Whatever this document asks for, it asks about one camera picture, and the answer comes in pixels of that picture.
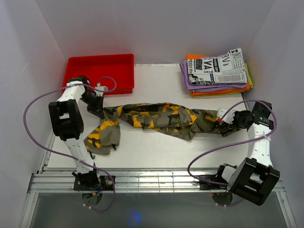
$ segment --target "gray wall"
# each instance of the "gray wall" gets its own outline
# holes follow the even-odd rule
[[[34,0],[0,1],[0,31],[0,226],[15,228],[31,173],[43,154],[26,135],[23,111],[39,94],[60,86],[66,59]],[[43,144],[50,133],[51,99],[33,106],[28,115],[33,134]]]
[[[298,227],[304,227],[304,1],[277,0],[246,55],[255,87],[247,98],[273,103],[278,129],[271,158],[281,171]]]
[[[36,2],[67,58],[134,53],[137,63],[175,63],[246,52],[275,0]]]

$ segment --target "camouflage cloth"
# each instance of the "camouflage cloth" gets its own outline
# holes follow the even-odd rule
[[[120,127],[118,118],[131,126],[154,129],[158,132],[191,140],[197,133],[221,133],[226,136],[240,130],[225,122],[219,122],[217,111],[188,109],[170,103],[127,104],[104,108],[104,119],[85,139],[88,151],[108,154],[119,145]]]

